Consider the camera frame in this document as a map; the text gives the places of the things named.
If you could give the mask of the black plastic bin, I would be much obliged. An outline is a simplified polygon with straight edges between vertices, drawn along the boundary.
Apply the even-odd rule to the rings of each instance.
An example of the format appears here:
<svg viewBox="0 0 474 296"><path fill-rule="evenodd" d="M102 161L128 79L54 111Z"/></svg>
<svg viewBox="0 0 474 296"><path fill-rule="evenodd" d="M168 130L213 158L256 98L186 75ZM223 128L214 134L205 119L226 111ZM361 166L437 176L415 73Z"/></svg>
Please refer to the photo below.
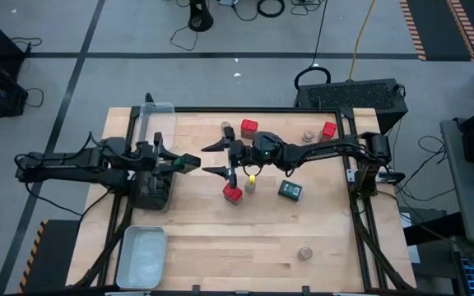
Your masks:
<svg viewBox="0 0 474 296"><path fill-rule="evenodd" d="M153 176L147 171L136 173L128 204L136 209L167 211L172 199L174 178L174 173L165 176Z"/></svg>

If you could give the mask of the white plastic bin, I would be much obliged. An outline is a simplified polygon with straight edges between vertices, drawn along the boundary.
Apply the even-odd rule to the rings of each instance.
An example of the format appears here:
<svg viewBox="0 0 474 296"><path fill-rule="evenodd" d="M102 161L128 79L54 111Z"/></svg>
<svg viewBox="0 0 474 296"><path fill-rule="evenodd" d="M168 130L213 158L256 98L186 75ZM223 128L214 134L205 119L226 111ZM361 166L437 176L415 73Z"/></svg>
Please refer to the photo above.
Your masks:
<svg viewBox="0 0 474 296"><path fill-rule="evenodd" d="M161 227L127 227L115 279L121 289L154 289L164 277L167 235Z"/></svg>

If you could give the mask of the black stand base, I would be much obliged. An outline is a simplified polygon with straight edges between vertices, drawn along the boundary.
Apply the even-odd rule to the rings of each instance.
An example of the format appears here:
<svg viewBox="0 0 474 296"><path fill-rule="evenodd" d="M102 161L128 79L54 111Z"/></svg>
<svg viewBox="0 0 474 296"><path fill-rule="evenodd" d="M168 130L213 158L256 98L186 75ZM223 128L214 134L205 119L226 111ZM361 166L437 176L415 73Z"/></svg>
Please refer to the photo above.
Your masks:
<svg viewBox="0 0 474 296"><path fill-rule="evenodd" d="M209 11L209 0L189 0L188 28L204 32L212 28L214 20Z"/></svg>

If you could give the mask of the red smoked paprika tin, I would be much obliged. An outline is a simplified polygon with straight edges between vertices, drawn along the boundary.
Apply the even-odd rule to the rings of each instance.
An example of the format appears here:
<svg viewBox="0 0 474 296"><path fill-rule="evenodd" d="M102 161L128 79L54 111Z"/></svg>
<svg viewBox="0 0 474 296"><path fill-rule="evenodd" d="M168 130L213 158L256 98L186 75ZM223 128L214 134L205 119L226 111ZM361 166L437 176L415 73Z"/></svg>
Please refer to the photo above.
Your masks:
<svg viewBox="0 0 474 296"><path fill-rule="evenodd" d="M229 183L225 185L222 193L224 198L233 205L238 205L241 202L243 196L243 192L240 188L232 188Z"/></svg>
<svg viewBox="0 0 474 296"><path fill-rule="evenodd" d="M318 142L322 143L322 142L330 141L331 139L334 138L336 131L337 131L336 123L325 122L323 125L323 129L319 134Z"/></svg>
<svg viewBox="0 0 474 296"><path fill-rule="evenodd" d="M243 119L240 125L240 134L242 138L253 139L258 131L258 122L250 119Z"/></svg>

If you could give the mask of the black orange striped floor mat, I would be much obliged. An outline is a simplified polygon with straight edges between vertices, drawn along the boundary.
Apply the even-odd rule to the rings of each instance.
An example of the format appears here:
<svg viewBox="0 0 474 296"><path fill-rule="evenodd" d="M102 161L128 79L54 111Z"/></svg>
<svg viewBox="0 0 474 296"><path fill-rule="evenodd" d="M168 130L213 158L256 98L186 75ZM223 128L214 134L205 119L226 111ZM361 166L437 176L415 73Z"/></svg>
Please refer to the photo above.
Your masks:
<svg viewBox="0 0 474 296"><path fill-rule="evenodd" d="M77 226L77 220L40 222L19 283L19 294L65 288Z"/></svg>
<svg viewBox="0 0 474 296"><path fill-rule="evenodd" d="M421 61L474 61L474 27L462 0L399 0L399 4Z"/></svg>

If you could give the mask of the clear plastic bin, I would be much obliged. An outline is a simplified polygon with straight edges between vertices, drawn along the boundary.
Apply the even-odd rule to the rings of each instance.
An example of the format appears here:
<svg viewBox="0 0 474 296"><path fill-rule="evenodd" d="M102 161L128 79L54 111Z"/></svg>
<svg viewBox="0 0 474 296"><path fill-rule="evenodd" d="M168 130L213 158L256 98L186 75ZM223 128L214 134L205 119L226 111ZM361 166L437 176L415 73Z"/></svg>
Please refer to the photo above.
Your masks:
<svg viewBox="0 0 474 296"><path fill-rule="evenodd" d="M157 132L162 135L164 148L171 150L176 132L176 115L172 103L148 102L141 106L135 124L134 142L148 141L152 144Z"/></svg>

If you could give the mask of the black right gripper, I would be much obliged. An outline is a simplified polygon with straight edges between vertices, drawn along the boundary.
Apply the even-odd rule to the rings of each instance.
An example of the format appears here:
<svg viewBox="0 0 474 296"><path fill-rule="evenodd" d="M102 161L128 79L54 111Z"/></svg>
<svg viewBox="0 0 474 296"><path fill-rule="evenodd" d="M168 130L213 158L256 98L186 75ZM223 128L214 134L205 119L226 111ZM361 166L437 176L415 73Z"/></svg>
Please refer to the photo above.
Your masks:
<svg viewBox="0 0 474 296"><path fill-rule="evenodd" d="M219 167L203 167L202 170L213 173L228 180L231 187L237 187L236 169L255 165L252 160L251 147L246 146L241 140L235 139L235 131L232 127L224 127L224 137L215 144L202 148L202 152L219 152L226 150L228 154L228 165Z"/></svg>

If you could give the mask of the black mesh computer tower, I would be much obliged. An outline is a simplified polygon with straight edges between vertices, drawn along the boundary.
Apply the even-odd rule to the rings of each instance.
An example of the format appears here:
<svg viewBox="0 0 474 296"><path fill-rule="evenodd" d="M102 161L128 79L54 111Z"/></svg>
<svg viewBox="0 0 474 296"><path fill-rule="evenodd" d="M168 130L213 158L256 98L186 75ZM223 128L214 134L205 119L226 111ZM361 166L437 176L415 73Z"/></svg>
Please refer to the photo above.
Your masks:
<svg viewBox="0 0 474 296"><path fill-rule="evenodd" d="M405 86L393 78L301 86L295 107L304 109L374 109L387 133L407 112Z"/></svg>

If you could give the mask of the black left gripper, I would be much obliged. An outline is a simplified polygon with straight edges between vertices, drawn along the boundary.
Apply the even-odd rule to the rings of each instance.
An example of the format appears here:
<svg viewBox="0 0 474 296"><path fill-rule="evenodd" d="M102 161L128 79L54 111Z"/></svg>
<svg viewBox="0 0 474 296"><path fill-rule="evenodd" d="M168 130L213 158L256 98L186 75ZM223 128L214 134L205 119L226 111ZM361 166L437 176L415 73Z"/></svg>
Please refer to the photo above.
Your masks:
<svg viewBox="0 0 474 296"><path fill-rule="evenodd" d="M137 143L137 156L140 158L137 171L133 175L134 181L155 177L158 179L171 179L171 174L180 172L184 166L182 164L171 164L179 158L173 152L168 151L164 146L162 132L156 132L152 143L139 141Z"/></svg>

